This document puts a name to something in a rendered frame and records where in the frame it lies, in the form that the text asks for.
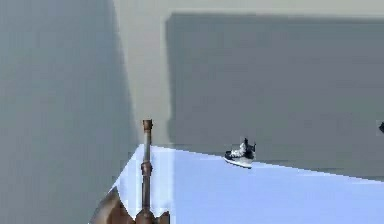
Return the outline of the black and white shoe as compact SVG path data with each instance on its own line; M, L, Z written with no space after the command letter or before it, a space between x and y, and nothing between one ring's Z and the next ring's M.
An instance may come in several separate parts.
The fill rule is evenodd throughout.
M251 169L255 157L256 143L250 145L248 139L244 138L237 149L226 151L223 159L232 165Z

